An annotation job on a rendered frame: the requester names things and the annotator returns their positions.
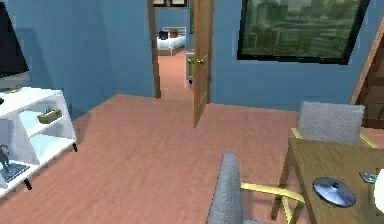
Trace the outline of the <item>green white cart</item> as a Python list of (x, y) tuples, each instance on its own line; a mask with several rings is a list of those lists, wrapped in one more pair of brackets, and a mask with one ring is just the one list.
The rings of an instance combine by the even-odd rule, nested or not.
[(192, 84), (194, 81), (194, 53), (186, 52), (186, 80)]

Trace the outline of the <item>brown wooden room door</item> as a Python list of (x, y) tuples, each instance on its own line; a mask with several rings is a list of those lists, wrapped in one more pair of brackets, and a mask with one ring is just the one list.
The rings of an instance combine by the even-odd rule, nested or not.
[(194, 0), (194, 127), (209, 103), (214, 0)]

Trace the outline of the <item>white bed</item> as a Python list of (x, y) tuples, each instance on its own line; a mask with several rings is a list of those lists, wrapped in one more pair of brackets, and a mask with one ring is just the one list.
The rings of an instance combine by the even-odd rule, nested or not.
[[(169, 31), (178, 30), (178, 37), (170, 38)], [(165, 31), (168, 33), (168, 38), (166, 40), (161, 40), (159, 38), (159, 32)], [(173, 55), (173, 51), (181, 47), (186, 47), (186, 28), (185, 27), (162, 27), (158, 32), (157, 37), (157, 49), (160, 51), (168, 51), (170, 55)]]

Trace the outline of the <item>grey upholstered chair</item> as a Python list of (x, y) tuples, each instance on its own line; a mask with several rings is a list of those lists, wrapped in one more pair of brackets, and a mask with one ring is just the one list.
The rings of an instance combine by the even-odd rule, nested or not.
[(206, 224), (266, 224), (243, 217), (242, 190), (256, 191), (280, 198), (287, 224), (296, 224), (305, 206), (305, 200), (301, 194), (278, 187), (241, 182), (235, 155), (225, 153), (221, 159)]
[(364, 109), (362, 105), (303, 101), (291, 132), (298, 139), (347, 145), (362, 140), (372, 148), (379, 148), (361, 133)]

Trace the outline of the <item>black framed window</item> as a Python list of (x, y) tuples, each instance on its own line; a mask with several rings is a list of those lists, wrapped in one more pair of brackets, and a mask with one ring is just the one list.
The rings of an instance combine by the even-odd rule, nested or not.
[(370, 0), (243, 0), (239, 60), (349, 63)]

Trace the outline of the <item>olive tissue box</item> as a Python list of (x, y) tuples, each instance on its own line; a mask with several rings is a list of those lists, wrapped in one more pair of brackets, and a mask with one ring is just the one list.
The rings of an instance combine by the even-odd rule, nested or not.
[(59, 119), (62, 116), (62, 112), (60, 109), (52, 109), (50, 107), (47, 107), (45, 109), (45, 112), (38, 115), (38, 121), (41, 124), (50, 124), (53, 121)]

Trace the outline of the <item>white shelf unit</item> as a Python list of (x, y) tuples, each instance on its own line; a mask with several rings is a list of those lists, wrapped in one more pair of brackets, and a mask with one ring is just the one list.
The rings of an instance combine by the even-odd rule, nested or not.
[[(60, 90), (23, 87), (17, 92), (0, 93), (0, 144), (8, 146), (9, 160), (29, 166), (6, 183), (0, 175), (0, 198), (20, 183), (27, 184), (36, 171), (64, 150), (76, 145), (77, 137)], [(45, 109), (60, 109), (62, 116), (50, 124), (41, 124), (37, 116)]]

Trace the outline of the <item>grey round plate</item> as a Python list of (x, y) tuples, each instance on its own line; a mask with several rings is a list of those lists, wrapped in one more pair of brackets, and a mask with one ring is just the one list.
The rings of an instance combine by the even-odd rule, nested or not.
[(343, 182), (330, 177), (318, 177), (312, 182), (316, 195), (330, 205), (348, 208), (355, 204), (354, 192)]

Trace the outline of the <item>brown wooden table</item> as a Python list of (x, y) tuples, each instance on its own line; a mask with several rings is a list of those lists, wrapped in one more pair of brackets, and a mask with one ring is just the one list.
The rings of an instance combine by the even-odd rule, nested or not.
[[(384, 149), (290, 138), (278, 186), (285, 189), (290, 172), (296, 173), (311, 224), (384, 224), (384, 212), (374, 203), (374, 186), (360, 177), (383, 168)], [(355, 204), (340, 208), (322, 200), (313, 188), (317, 178), (332, 193), (348, 186)]]

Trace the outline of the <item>brown wooden bookshelf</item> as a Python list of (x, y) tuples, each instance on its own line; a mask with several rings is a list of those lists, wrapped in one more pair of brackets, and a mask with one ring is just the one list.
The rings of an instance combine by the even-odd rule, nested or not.
[(384, 14), (349, 103), (365, 107), (363, 127), (384, 129)]

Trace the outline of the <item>small dark phone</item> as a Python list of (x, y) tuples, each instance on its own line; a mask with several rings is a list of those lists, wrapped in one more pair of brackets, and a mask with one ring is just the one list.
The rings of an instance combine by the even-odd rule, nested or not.
[(367, 172), (360, 172), (359, 175), (365, 183), (369, 184), (375, 184), (378, 177), (377, 174)]

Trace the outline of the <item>black television set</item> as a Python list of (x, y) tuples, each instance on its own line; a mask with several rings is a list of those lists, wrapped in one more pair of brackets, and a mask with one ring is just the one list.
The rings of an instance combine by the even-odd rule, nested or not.
[(6, 5), (0, 2), (0, 89), (13, 88), (31, 80)]

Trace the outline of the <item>grey figurine statue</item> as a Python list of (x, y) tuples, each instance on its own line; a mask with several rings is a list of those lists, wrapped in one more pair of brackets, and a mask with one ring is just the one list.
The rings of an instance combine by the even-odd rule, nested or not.
[(8, 146), (5, 144), (0, 144), (0, 163), (2, 164), (0, 175), (4, 178), (6, 183), (11, 182), (29, 169), (29, 166), (27, 165), (10, 162)]

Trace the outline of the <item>white round object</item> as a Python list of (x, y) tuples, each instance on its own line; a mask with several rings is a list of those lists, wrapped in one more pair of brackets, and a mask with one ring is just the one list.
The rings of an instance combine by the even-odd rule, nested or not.
[(376, 208), (384, 213), (384, 169), (379, 171), (374, 184), (374, 203)]

